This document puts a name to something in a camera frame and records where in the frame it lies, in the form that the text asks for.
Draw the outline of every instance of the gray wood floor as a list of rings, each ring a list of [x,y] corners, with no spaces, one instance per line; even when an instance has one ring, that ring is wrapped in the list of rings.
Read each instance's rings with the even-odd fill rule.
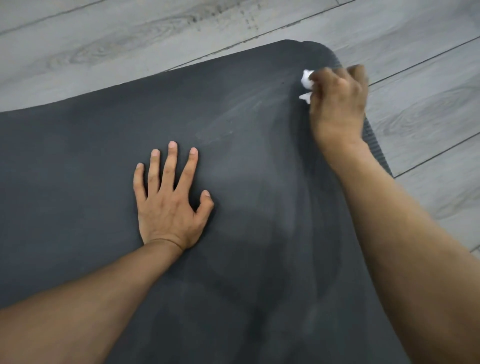
[[[0,2],[0,111],[281,39],[363,63],[396,180],[480,257],[480,1]]]

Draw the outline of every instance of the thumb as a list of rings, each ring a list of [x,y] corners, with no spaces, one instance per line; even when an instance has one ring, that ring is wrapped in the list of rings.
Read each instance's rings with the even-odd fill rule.
[[[213,210],[213,206],[214,203],[212,197],[210,196],[210,193],[207,190],[203,191],[200,195],[200,206],[198,206],[197,212],[195,214],[195,219],[197,220],[197,223],[202,227],[202,229],[207,224],[208,217]]]

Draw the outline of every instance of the black yoga mat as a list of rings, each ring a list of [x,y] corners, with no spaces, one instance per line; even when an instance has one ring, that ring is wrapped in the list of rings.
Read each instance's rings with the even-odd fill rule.
[[[192,204],[216,208],[108,363],[408,362],[298,99],[303,69],[338,65],[282,41],[1,113],[0,306],[141,246],[132,173],[175,140],[178,172],[200,151]]]

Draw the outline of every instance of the hand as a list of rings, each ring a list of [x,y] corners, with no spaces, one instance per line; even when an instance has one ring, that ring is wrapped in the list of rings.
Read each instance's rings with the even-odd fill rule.
[[[345,142],[361,142],[368,95],[365,67],[323,68],[310,79],[314,81],[310,125],[323,153]]]
[[[142,163],[135,169],[133,190],[137,200],[140,235],[144,244],[170,242],[183,252],[197,243],[214,203],[208,191],[203,191],[200,195],[200,206],[196,212],[188,202],[188,193],[198,161],[196,148],[190,150],[177,188],[173,189],[177,153],[177,143],[170,142],[160,185],[160,151],[154,149],[148,170],[148,197],[145,194]]]

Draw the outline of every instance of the floor plank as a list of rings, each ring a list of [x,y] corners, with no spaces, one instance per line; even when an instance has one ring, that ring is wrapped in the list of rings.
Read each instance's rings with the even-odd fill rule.
[[[478,0],[355,0],[201,60],[282,39],[315,41],[377,82],[480,36]]]
[[[480,134],[396,180],[468,249],[480,245]]]
[[[0,111],[155,74],[334,6],[336,0],[116,0],[53,17],[0,36]]]
[[[480,133],[480,38],[370,87],[367,115],[395,175]]]
[[[22,26],[105,0],[13,0],[0,2],[0,36]]]

